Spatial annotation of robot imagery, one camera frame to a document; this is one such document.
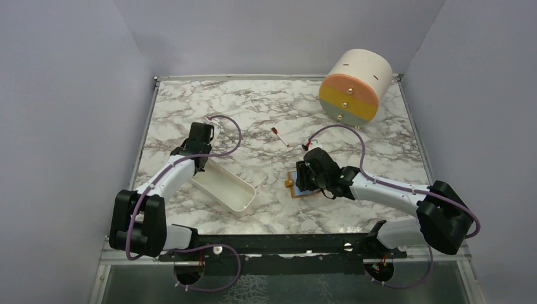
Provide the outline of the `yellow leather card holder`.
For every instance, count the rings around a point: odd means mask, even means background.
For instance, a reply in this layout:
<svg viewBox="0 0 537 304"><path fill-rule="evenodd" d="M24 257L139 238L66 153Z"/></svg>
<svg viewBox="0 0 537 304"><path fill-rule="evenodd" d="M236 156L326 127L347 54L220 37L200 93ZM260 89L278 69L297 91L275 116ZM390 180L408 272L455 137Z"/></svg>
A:
<svg viewBox="0 0 537 304"><path fill-rule="evenodd" d="M321 189L314 183L312 178L311 173L299 174L297 171L290 171L287 173L284 185L290 191L293 199L313 196L321 193Z"/></svg>

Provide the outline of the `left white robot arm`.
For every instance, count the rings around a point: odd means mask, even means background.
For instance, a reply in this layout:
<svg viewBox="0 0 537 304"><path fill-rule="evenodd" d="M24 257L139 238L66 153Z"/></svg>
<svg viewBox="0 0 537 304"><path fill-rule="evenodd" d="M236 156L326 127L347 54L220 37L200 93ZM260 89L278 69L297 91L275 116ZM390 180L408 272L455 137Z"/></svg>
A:
<svg viewBox="0 0 537 304"><path fill-rule="evenodd" d="M192 123L188 138L170 152L164 167L135 190L123 189L116 195L108 241L111 248L157 257L175 247L184 260L196 257L199 243L192 236L197 230L167 225L165 203L184 183L204 171L213 138L214 126Z"/></svg>

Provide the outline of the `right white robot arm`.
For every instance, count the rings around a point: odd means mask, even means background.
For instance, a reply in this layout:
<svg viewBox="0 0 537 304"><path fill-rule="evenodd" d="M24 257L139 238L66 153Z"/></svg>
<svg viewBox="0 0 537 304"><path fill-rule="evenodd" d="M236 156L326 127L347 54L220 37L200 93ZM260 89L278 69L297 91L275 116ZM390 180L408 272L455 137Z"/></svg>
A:
<svg viewBox="0 0 537 304"><path fill-rule="evenodd" d="M296 162L294 183L300 193L321 192L330 200L370 201L410 215L407 220L375 224L363 246L375 258L397 247L418 245L454 255L477 223L445 182L412 185L375 177L358 167L339 167L320 148L310 150Z"/></svg>

